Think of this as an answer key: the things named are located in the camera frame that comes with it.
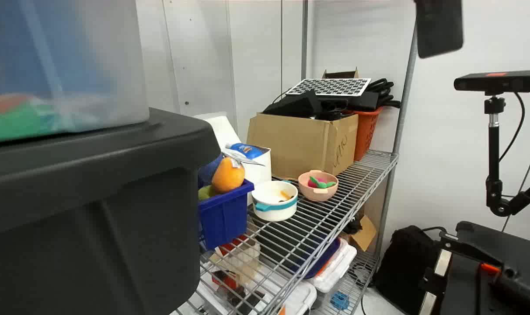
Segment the black backpack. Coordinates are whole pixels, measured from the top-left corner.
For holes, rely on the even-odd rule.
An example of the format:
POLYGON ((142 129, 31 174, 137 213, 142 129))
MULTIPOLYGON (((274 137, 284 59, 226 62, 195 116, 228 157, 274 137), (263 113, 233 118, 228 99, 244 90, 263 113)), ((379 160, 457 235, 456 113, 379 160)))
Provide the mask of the black backpack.
POLYGON ((438 242, 419 225, 398 228, 373 277, 373 286, 405 315, 419 315, 424 274, 435 265, 438 242))

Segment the blue plastic box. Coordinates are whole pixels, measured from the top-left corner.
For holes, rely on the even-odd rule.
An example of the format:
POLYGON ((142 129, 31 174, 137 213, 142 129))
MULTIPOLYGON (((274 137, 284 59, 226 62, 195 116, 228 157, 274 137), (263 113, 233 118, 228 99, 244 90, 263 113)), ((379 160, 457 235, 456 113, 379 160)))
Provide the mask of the blue plastic box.
POLYGON ((209 249, 232 242, 247 230, 249 193, 253 190, 254 183, 246 179, 230 192, 198 202, 202 235, 209 249))

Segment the white cardboard box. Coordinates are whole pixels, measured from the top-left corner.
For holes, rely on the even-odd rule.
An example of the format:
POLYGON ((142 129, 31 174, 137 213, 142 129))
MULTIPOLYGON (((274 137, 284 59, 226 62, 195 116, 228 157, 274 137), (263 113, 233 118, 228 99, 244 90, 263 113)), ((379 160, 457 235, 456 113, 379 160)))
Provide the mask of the white cardboard box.
POLYGON ((226 113, 200 113, 200 118, 207 120, 225 155, 240 160, 246 167, 246 178, 253 183, 268 181, 272 178, 272 150, 246 143, 226 113))

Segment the orange yellow plush toy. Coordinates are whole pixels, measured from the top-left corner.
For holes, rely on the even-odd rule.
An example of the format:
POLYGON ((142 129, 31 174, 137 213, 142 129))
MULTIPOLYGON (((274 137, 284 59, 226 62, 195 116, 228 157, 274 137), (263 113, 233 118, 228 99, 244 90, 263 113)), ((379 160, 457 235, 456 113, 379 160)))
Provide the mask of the orange yellow plush toy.
POLYGON ((211 185, 216 192, 230 192, 233 188, 239 188, 244 183, 244 179, 246 179, 246 167, 235 158, 225 157, 219 162, 211 185))

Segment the pink bowl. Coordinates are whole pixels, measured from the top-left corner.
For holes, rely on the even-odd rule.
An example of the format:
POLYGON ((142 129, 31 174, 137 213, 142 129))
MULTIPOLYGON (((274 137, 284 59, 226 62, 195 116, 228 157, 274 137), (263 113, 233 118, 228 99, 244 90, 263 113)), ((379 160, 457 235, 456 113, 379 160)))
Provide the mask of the pink bowl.
POLYGON ((323 169, 310 169, 298 176, 298 185, 303 195, 310 200, 328 200, 338 190, 340 179, 337 174, 323 169))

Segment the large black storage bin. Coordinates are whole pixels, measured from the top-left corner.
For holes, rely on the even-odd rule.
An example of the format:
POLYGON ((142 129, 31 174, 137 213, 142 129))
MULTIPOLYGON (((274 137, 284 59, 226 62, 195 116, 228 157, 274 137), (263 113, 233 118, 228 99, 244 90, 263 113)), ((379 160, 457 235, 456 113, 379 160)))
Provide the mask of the large black storage bin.
POLYGON ((0 315, 170 315, 200 281, 209 122, 0 143, 0 315))

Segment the keyboard on cardboard box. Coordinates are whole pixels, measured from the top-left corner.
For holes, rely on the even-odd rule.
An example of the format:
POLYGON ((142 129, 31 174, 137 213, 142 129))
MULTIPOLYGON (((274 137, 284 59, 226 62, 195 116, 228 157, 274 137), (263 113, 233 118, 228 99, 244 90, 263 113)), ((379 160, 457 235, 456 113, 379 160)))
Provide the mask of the keyboard on cardboard box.
POLYGON ((370 85, 370 78, 303 78, 289 94, 303 94, 314 90, 317 95, 328 97, 358 97, 370 85))

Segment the brown cardboard box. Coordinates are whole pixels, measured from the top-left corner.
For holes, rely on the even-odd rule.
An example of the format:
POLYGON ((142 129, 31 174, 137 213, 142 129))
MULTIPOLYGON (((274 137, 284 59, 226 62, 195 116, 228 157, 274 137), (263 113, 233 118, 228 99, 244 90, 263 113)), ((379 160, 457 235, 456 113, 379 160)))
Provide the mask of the brown cardboard box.
POLYGON ((298 178, 309 169, 344 172, 354 162, 359 120, 337 120, 258 113, 251 118, 249 141, 272 150, 272 174, 298 178))

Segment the green toy in pink bowl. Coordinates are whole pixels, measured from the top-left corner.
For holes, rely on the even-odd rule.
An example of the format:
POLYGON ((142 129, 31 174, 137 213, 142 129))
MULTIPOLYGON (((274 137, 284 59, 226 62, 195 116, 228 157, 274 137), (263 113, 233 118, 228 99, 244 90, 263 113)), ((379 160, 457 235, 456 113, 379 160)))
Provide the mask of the green toy in pink bowl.
POLYGON ((324 178, 319 178, 316 174, 310 174, 309 185, 317 186, 317 188, 330 188, 330 186, 335 186, 337 181, 335 179, 324 179, 324 178))

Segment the orange plastic bucket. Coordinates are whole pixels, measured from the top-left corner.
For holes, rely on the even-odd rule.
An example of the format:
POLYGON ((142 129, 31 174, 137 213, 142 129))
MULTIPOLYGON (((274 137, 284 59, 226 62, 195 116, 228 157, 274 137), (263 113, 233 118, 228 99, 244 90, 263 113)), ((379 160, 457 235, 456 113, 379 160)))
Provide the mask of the orange plastic bucket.
POLYGON ((356 158, 361 160, 365 153, 370 150, 370 144, 373 141, 380 111, 379 109, 359 111, 358 116, 359 116, 359 127, 356 137, 356 158))

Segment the clear plastic storage tub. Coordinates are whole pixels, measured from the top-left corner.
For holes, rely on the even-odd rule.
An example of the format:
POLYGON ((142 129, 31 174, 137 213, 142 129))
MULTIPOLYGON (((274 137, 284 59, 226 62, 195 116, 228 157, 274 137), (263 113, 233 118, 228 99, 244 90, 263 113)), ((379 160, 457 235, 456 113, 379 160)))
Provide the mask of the clear plastic storage tub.
POLYGON ((137 0, 0 0, 0 141, 148 116, 137 0))

